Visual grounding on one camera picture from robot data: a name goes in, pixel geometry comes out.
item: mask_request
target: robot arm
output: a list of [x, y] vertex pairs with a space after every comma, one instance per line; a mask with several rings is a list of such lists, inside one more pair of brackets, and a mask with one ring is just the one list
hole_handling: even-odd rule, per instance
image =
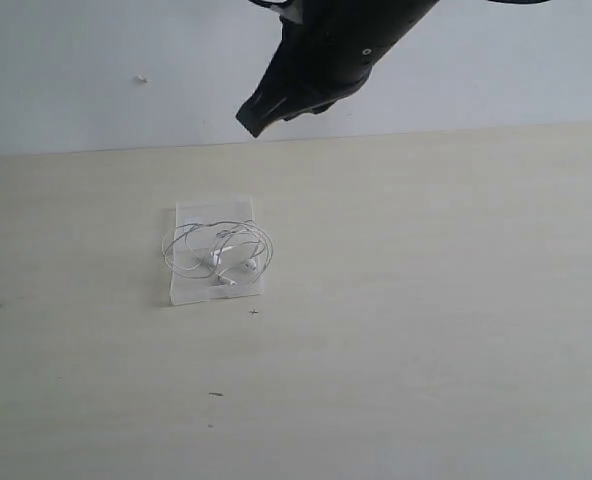
[[[280, 15], [282, 40], [236, 118], [254, 137], [358, 91], [373, 66], [439, 0], [250, 0]], [[548, 0], [489, 0], [536, 4]]]

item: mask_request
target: clear plastic base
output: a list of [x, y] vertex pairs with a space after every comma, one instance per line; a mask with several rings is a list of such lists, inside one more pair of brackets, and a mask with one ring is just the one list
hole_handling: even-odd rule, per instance
[[[176, 204], [176, 227], [182, 227], [188, 223], [216, 223], [220, 221], [245, 222], [254, 220], [254, 209], [251, 197], [237, 197], [229, 201], [205, 202], [205, 203], [178, 203]], [[184, 233], [183, 228], [177, 228], [173, 238], [178, 238]], [[213, 242], [211, 232], [199, 232], [192, 236], [192, 249], [196, 252], [206, 252]], [[196, 256], [190, 252], [183, 241], [174, 244], [174, 263], [190, 268], [196, 264]], [[209, 274], [209, 267], [199, 265], [192, 275]], [[172, 305], [185, 305], [188, 303], [206, 302], [218, 298], [246, 297], [260, 295], [264, 291], [263, 276], [254, 283], [241, 283], [237, 285], [223, 285], [217, 276], [209, 278], [190, 279], [172, 272], [169, 297]]]

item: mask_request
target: tangled white cable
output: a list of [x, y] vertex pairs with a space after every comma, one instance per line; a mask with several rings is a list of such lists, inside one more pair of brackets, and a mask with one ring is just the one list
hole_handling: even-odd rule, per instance
[[[203, 245], [202, 248], [193, 246], [192, 236], [196, 238], [199, 232], [204, 235], [210, 229], [215, 231], [211, 244]], [[180, 247], [192, 259], [191, 266], [175, 262], [177, 252], [174, 247], [179, 242], [183, 242]], [[180, 225], [163, 237], [161, 250], [165, 263], [177, 275], [196, 280], [216, 277], [221, 283], [230, 286], [258, 281], [274, 256], [271, 237], [251, 220]], [[231, 278], [235, 272], [237, 278]]]

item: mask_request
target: black mechanical arm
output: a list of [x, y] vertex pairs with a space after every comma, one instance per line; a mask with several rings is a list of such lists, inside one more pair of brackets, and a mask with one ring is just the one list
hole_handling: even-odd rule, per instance
[[[282, 41], [236, 118], [254, 137], [358, 91], [373, 66], [439, 0], [250, 0], [275, 11]], [[489, 0], [531, 5], [548, 0]]]

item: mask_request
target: transparent acrylic block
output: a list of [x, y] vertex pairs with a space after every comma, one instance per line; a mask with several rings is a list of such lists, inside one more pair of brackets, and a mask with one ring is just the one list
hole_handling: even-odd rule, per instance
[[[210, 224], [221, 221], [245, 222], [254, 220], [254, 209], [251, 197], [237, 197], [230, 200], [215, 202], [176, 204], [176, 227], [173, 238], [181, 237], [188, 229], [178, 228], [188, 223]], [[192, 234], [191, 248], [202, 255], [209, 251], [213, 243], [213, 231], [200, 231]], [[184, 268], [192, 268], [192, 276], [210, 274], [209, 265], [196, 262], [196, 255], [192, 253], [183, 240], [179, 240], [173, 246], [174, 264]], [[264, 291], [264, 278], [261, 277], [254, 283], [237, 285], [223, 285], [216, 275], [203, 279], [190, 279], [172, 272], [169, 297], [172, 305], [185, 305], [188, 303], [206, 302], [217, 298], [246, 297], [260, 295]]]

